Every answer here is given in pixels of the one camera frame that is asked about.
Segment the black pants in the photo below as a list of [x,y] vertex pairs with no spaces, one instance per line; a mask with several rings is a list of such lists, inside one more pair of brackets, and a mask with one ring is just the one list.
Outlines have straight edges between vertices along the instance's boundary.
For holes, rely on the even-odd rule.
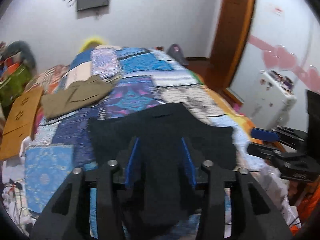
[[204,160],[228,170],[236,165],[233,128],[205,124],[181,103],[158,105],[122,118],[91,118],[87,128],[99,166],[117,159],[126,168],[132,138],[140,139],[140,180],[120,195],[121,216],[131,233],[167,229],[200,207],[200,197],[184,173],[181,138],[194,165]]

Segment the white suitcase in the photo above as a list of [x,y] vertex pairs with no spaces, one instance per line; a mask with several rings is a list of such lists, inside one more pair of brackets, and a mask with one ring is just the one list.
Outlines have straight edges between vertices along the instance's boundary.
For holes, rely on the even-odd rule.
[[241,107],[256,127],[273,129],[285,124],[285,119],[297,102],[296,96],[275,80],[270,73],[262,70]]

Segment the blue patchwork bedspread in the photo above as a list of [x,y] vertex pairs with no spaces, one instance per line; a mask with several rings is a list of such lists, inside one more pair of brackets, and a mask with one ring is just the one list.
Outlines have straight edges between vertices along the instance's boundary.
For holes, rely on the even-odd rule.
[[41,214],[73,168],[101,169],[107,164],[99,166],[96,162],[87,128],[91,118],[122,118],[158,105],[181,103],[205,124],[233,128],[235,168],[259,170],[264,166],[262,159],[247,153],[251,142],[247,133],[224,113],[188,70],[168,54],[147,48],[86,50],[59,76],[58,91],[92,75],[105,81],[116,80],[110,94],[57,118],[47,119],[43,114],[35,139],[26,149],[25,195],[33,215]]

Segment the olive folded pants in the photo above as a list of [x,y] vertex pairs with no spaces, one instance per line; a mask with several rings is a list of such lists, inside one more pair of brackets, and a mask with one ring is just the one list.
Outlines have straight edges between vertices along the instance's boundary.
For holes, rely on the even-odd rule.
[[97,75],[75,81],[65,90],[42,96],[43,114],[47,119],[53,119],[92,105],[108,96],[115,83],[115,79],[105,81]]

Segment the grey backpack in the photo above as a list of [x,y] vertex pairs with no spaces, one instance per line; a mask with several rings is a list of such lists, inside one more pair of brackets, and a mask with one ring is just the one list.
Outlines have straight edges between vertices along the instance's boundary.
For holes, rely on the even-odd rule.
[[182,66],[188,66],[189,62],[188,60],[184,57],[183,51],[181,47],[178,44],[172,44],[168,50],[167,54],[172,57],[175,61],[177,61],[179,64]]

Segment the wooden board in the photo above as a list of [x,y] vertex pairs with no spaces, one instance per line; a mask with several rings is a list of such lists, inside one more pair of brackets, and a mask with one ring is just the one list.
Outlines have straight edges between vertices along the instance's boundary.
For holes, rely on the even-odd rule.
[[43,88],[34,88],[20,97],[13,105],[3,130],[1,161],[19,154],[21,143],[33,135],[33,126]]

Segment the yellow curved pillow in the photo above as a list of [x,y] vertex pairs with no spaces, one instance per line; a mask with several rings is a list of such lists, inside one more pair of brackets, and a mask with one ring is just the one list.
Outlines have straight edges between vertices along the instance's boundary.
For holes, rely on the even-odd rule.
[[82,53],[88,49],[95,48],[99,45],[106,45],[106,41],[99,36],[89,37],[82,43],[79,52]]

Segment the green storage box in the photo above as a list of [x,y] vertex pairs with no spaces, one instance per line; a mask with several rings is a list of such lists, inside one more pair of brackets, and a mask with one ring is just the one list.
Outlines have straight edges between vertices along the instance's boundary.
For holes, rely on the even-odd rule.
[[26,85],[31,80],[31,73],[25,65],[20,65],[11,75],[1,83],[1,106],[12,104],[21,96]]

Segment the grey plush toy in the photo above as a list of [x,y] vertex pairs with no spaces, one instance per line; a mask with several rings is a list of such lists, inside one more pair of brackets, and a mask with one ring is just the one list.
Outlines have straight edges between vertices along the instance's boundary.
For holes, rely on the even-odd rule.
[[33,53],[31,52],[29,44],[25,41],[15,41],[6,46],[6,48],[3,51],[3,57],[5,59],[12,57],[16,54],[20,53],[20,57],[22,62],[30,68],[35,69],[36,68],[36,61],[33,56]]

